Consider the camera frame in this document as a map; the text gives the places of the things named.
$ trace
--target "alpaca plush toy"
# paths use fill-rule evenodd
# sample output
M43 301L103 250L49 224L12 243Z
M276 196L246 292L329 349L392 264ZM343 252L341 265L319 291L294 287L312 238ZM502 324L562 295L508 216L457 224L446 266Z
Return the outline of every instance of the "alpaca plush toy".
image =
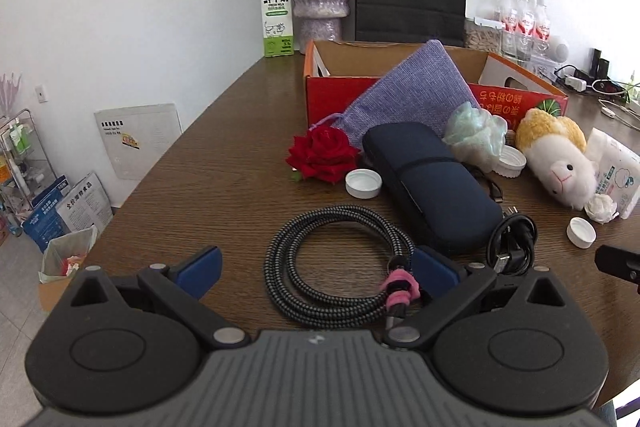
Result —
M527 111L516 131L516 147L556 200L582 210L596 192L596 172L578 124L538 108Z

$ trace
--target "wooden table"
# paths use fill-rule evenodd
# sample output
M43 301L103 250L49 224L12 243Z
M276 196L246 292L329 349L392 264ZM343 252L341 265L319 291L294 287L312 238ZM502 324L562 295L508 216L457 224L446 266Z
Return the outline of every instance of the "wooden table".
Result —
M116 214L89 256L112 275L151 263L178 263L205 245L224 253L222 279L203 302L245 330L295 328L272 307L262 263L271 237L291 217L334 203L355 203L342 184L294 182L284 163L294 134L305 132L302 58L258 61L219 97L169 149ZM597 103L576 96L568 115L588 134L595 124L633 150L640 133L607 120ZM538 264L550 266L589 315L609 350L603 402L640 376L640 311L636 286L604 275L593 256L604 243L634 249L640 213L596 225L589 250L565 234L577 216L549 197L527 171L515 180L497 176L504 205L517 206L538 224ZM363 204L401 224L384 193ZM372 295L385 274L382 246L339 225L305 243L298 265L312 285L336 295Z

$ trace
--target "white cable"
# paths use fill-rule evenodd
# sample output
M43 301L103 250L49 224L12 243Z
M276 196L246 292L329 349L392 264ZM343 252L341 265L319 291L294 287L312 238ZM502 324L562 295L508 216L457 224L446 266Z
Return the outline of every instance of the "white cable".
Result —
M593 84L595 84L596 82L604 82L604 80L606 80L606 79L594 80ZM640 86L640 84L629 84L628 82L619 82L617 80L610 80L609 82L611 82L612 84L620 84L621 86L629 86L629 87L627 87L626 89L622 89L620 91L617 91L617 92L599 91L595 87L593 87L593 84L591 86L587 86L587 87L591 87L591 89L593 89L594 92L597 92L598 94L604 94L606 96L616 96L616 95L619 95L619 94L626 94L629 91L631 91L632 89L634 89L634 87L639 87Z
M630 114L632 117L634 117L636 120L638 120L640 122L640 116L636 115L636 113L634 113L633 111L629 111L626 107L623 107L622 105L618 105L615 102L609 102L609 100L598 99L598 102L600 102L600 106L602 106L601 107L601 111L605 116L608 116L609 118L612 118L613 120L618 120L619 122L623 123L627 127L631 127L631 129L635 129L636 131L640 131L640 127L636 127L632 123L629 123L628 121L624 120L615 111L613 111L612 109L607 107L607 105L611 105L612 107L615 107L616 109L621 110L625 114Z

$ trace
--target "pink cable tie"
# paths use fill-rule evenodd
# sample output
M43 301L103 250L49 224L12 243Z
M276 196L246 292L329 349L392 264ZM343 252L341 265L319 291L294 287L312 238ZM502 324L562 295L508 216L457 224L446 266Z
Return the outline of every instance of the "pink cable tie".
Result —
M397 292L393 292L386 298L386 311L389 311L396 304L404 304L405 306L411 304L411 293L406 290L398 290Z
M407 270L403 268L396 268L391 272L388 277L385 279L385 282L380 286L381 290L386 290L386 287L389 286L392 282L396 281L407 281L410 285L409 291L399 290L391 293L391 295L386 298L386 309L390 309L391 306L395 304L411 304L411 301L415 301L420 298L420 285L417 280L414 279L414 276L411 275Z

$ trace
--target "white tissue pack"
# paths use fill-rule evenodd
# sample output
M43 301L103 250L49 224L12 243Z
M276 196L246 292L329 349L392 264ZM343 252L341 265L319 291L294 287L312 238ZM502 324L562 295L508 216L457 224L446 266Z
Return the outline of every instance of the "white tissue pack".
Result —
M584 155L596 166L596 193L608 194L618 204L620 217L629 217L640 198L640 157L595 127Z

